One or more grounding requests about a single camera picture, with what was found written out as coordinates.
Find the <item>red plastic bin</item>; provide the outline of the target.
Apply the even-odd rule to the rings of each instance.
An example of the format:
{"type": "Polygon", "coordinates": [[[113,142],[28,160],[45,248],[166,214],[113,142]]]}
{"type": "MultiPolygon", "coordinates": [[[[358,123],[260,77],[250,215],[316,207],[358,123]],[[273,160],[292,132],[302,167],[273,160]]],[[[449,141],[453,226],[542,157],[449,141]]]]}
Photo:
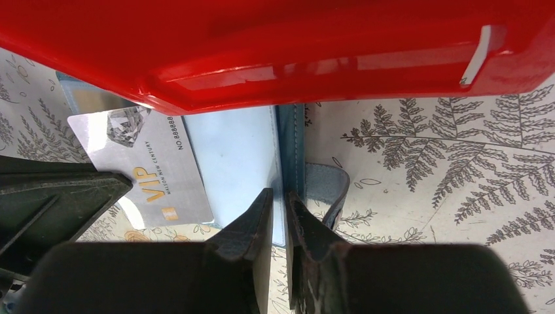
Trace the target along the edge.
{"type": "Polygon", "coordinates": [[[1,46],[168,115],[528,92],[553,1],[2,1],[1,46]]]}

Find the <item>floral patterned table mat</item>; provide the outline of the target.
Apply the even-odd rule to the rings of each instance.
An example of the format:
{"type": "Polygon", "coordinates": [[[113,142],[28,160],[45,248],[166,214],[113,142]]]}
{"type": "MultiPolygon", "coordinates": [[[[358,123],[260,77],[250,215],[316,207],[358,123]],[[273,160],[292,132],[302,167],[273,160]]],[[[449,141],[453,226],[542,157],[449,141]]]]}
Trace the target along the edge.
{"type": "Polygon", "coordinates": [[[351,178],[352,243],[487,244],[532,313],[554,312],[554,79],[509,96],[306,107],[309,162],[351,178]]]}

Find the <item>blue card holder wallet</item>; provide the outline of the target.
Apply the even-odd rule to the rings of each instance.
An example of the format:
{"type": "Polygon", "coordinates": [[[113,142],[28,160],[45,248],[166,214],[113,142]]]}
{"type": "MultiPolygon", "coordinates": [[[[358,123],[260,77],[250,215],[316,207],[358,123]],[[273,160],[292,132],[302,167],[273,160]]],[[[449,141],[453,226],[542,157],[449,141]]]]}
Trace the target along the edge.
{"type": "MultiPolygon", "coordinates": [[[[146,107],[69,75],[56,76],[71,116],[146,107]]],[[[337,226],[349,175],[339,167],[306,161],[301,110],[302,105],[297,104],[174,116],[180,117],[185,125],[214,216],[211,223],[229,225],[245,212],[262,189],[271,188],[275,245],[285,244],[285,197],[290,192],[296,192],[302,201],[328,205],[323,222],[329,228],[337,226]]]]}

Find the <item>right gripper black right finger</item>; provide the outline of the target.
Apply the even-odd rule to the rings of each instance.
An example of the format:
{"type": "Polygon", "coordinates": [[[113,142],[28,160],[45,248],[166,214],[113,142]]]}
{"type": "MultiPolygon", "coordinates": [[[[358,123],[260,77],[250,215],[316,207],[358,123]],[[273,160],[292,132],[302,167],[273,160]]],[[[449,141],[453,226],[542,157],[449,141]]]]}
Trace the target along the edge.
{"type": "Polygon", "coordinates": [[[470,244],[362,245],[286,197],[295,313],[527,313],[507,267],[470,244]]]}

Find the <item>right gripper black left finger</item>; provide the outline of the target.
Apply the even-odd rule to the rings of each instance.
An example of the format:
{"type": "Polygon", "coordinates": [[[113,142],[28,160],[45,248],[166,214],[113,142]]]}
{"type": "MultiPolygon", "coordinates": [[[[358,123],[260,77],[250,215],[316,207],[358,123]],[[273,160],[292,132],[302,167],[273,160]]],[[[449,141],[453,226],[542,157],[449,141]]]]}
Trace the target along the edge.
{"type": "Polygon", "coordinates": [[[52,249],[19,313],[266,313],[273,191],[204,242],[76,242],[52,249]]]}

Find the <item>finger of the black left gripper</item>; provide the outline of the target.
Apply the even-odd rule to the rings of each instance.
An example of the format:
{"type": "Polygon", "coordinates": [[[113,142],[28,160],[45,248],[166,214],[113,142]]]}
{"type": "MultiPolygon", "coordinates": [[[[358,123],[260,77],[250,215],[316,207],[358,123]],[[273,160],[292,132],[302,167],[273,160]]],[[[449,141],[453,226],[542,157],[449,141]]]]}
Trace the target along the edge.
{"type": "Polygon", "coordinates": [[[1,157],[1,276],[29,277],[53,247],[78,239],[132,189],[92,164],[1,157]]]}

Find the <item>silver VIP credit card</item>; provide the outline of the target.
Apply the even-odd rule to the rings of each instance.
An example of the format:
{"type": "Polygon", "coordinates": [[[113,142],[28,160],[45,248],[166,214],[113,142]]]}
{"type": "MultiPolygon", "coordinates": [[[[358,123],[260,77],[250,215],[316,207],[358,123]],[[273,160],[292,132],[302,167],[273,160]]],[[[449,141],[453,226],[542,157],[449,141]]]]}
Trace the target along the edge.
{"type": "Polygon", "coordinates": [[[117,205],[135,229],[214,221],[180,117],[136,106],[67,121],[97,170],[131,180],[117,205]]]}

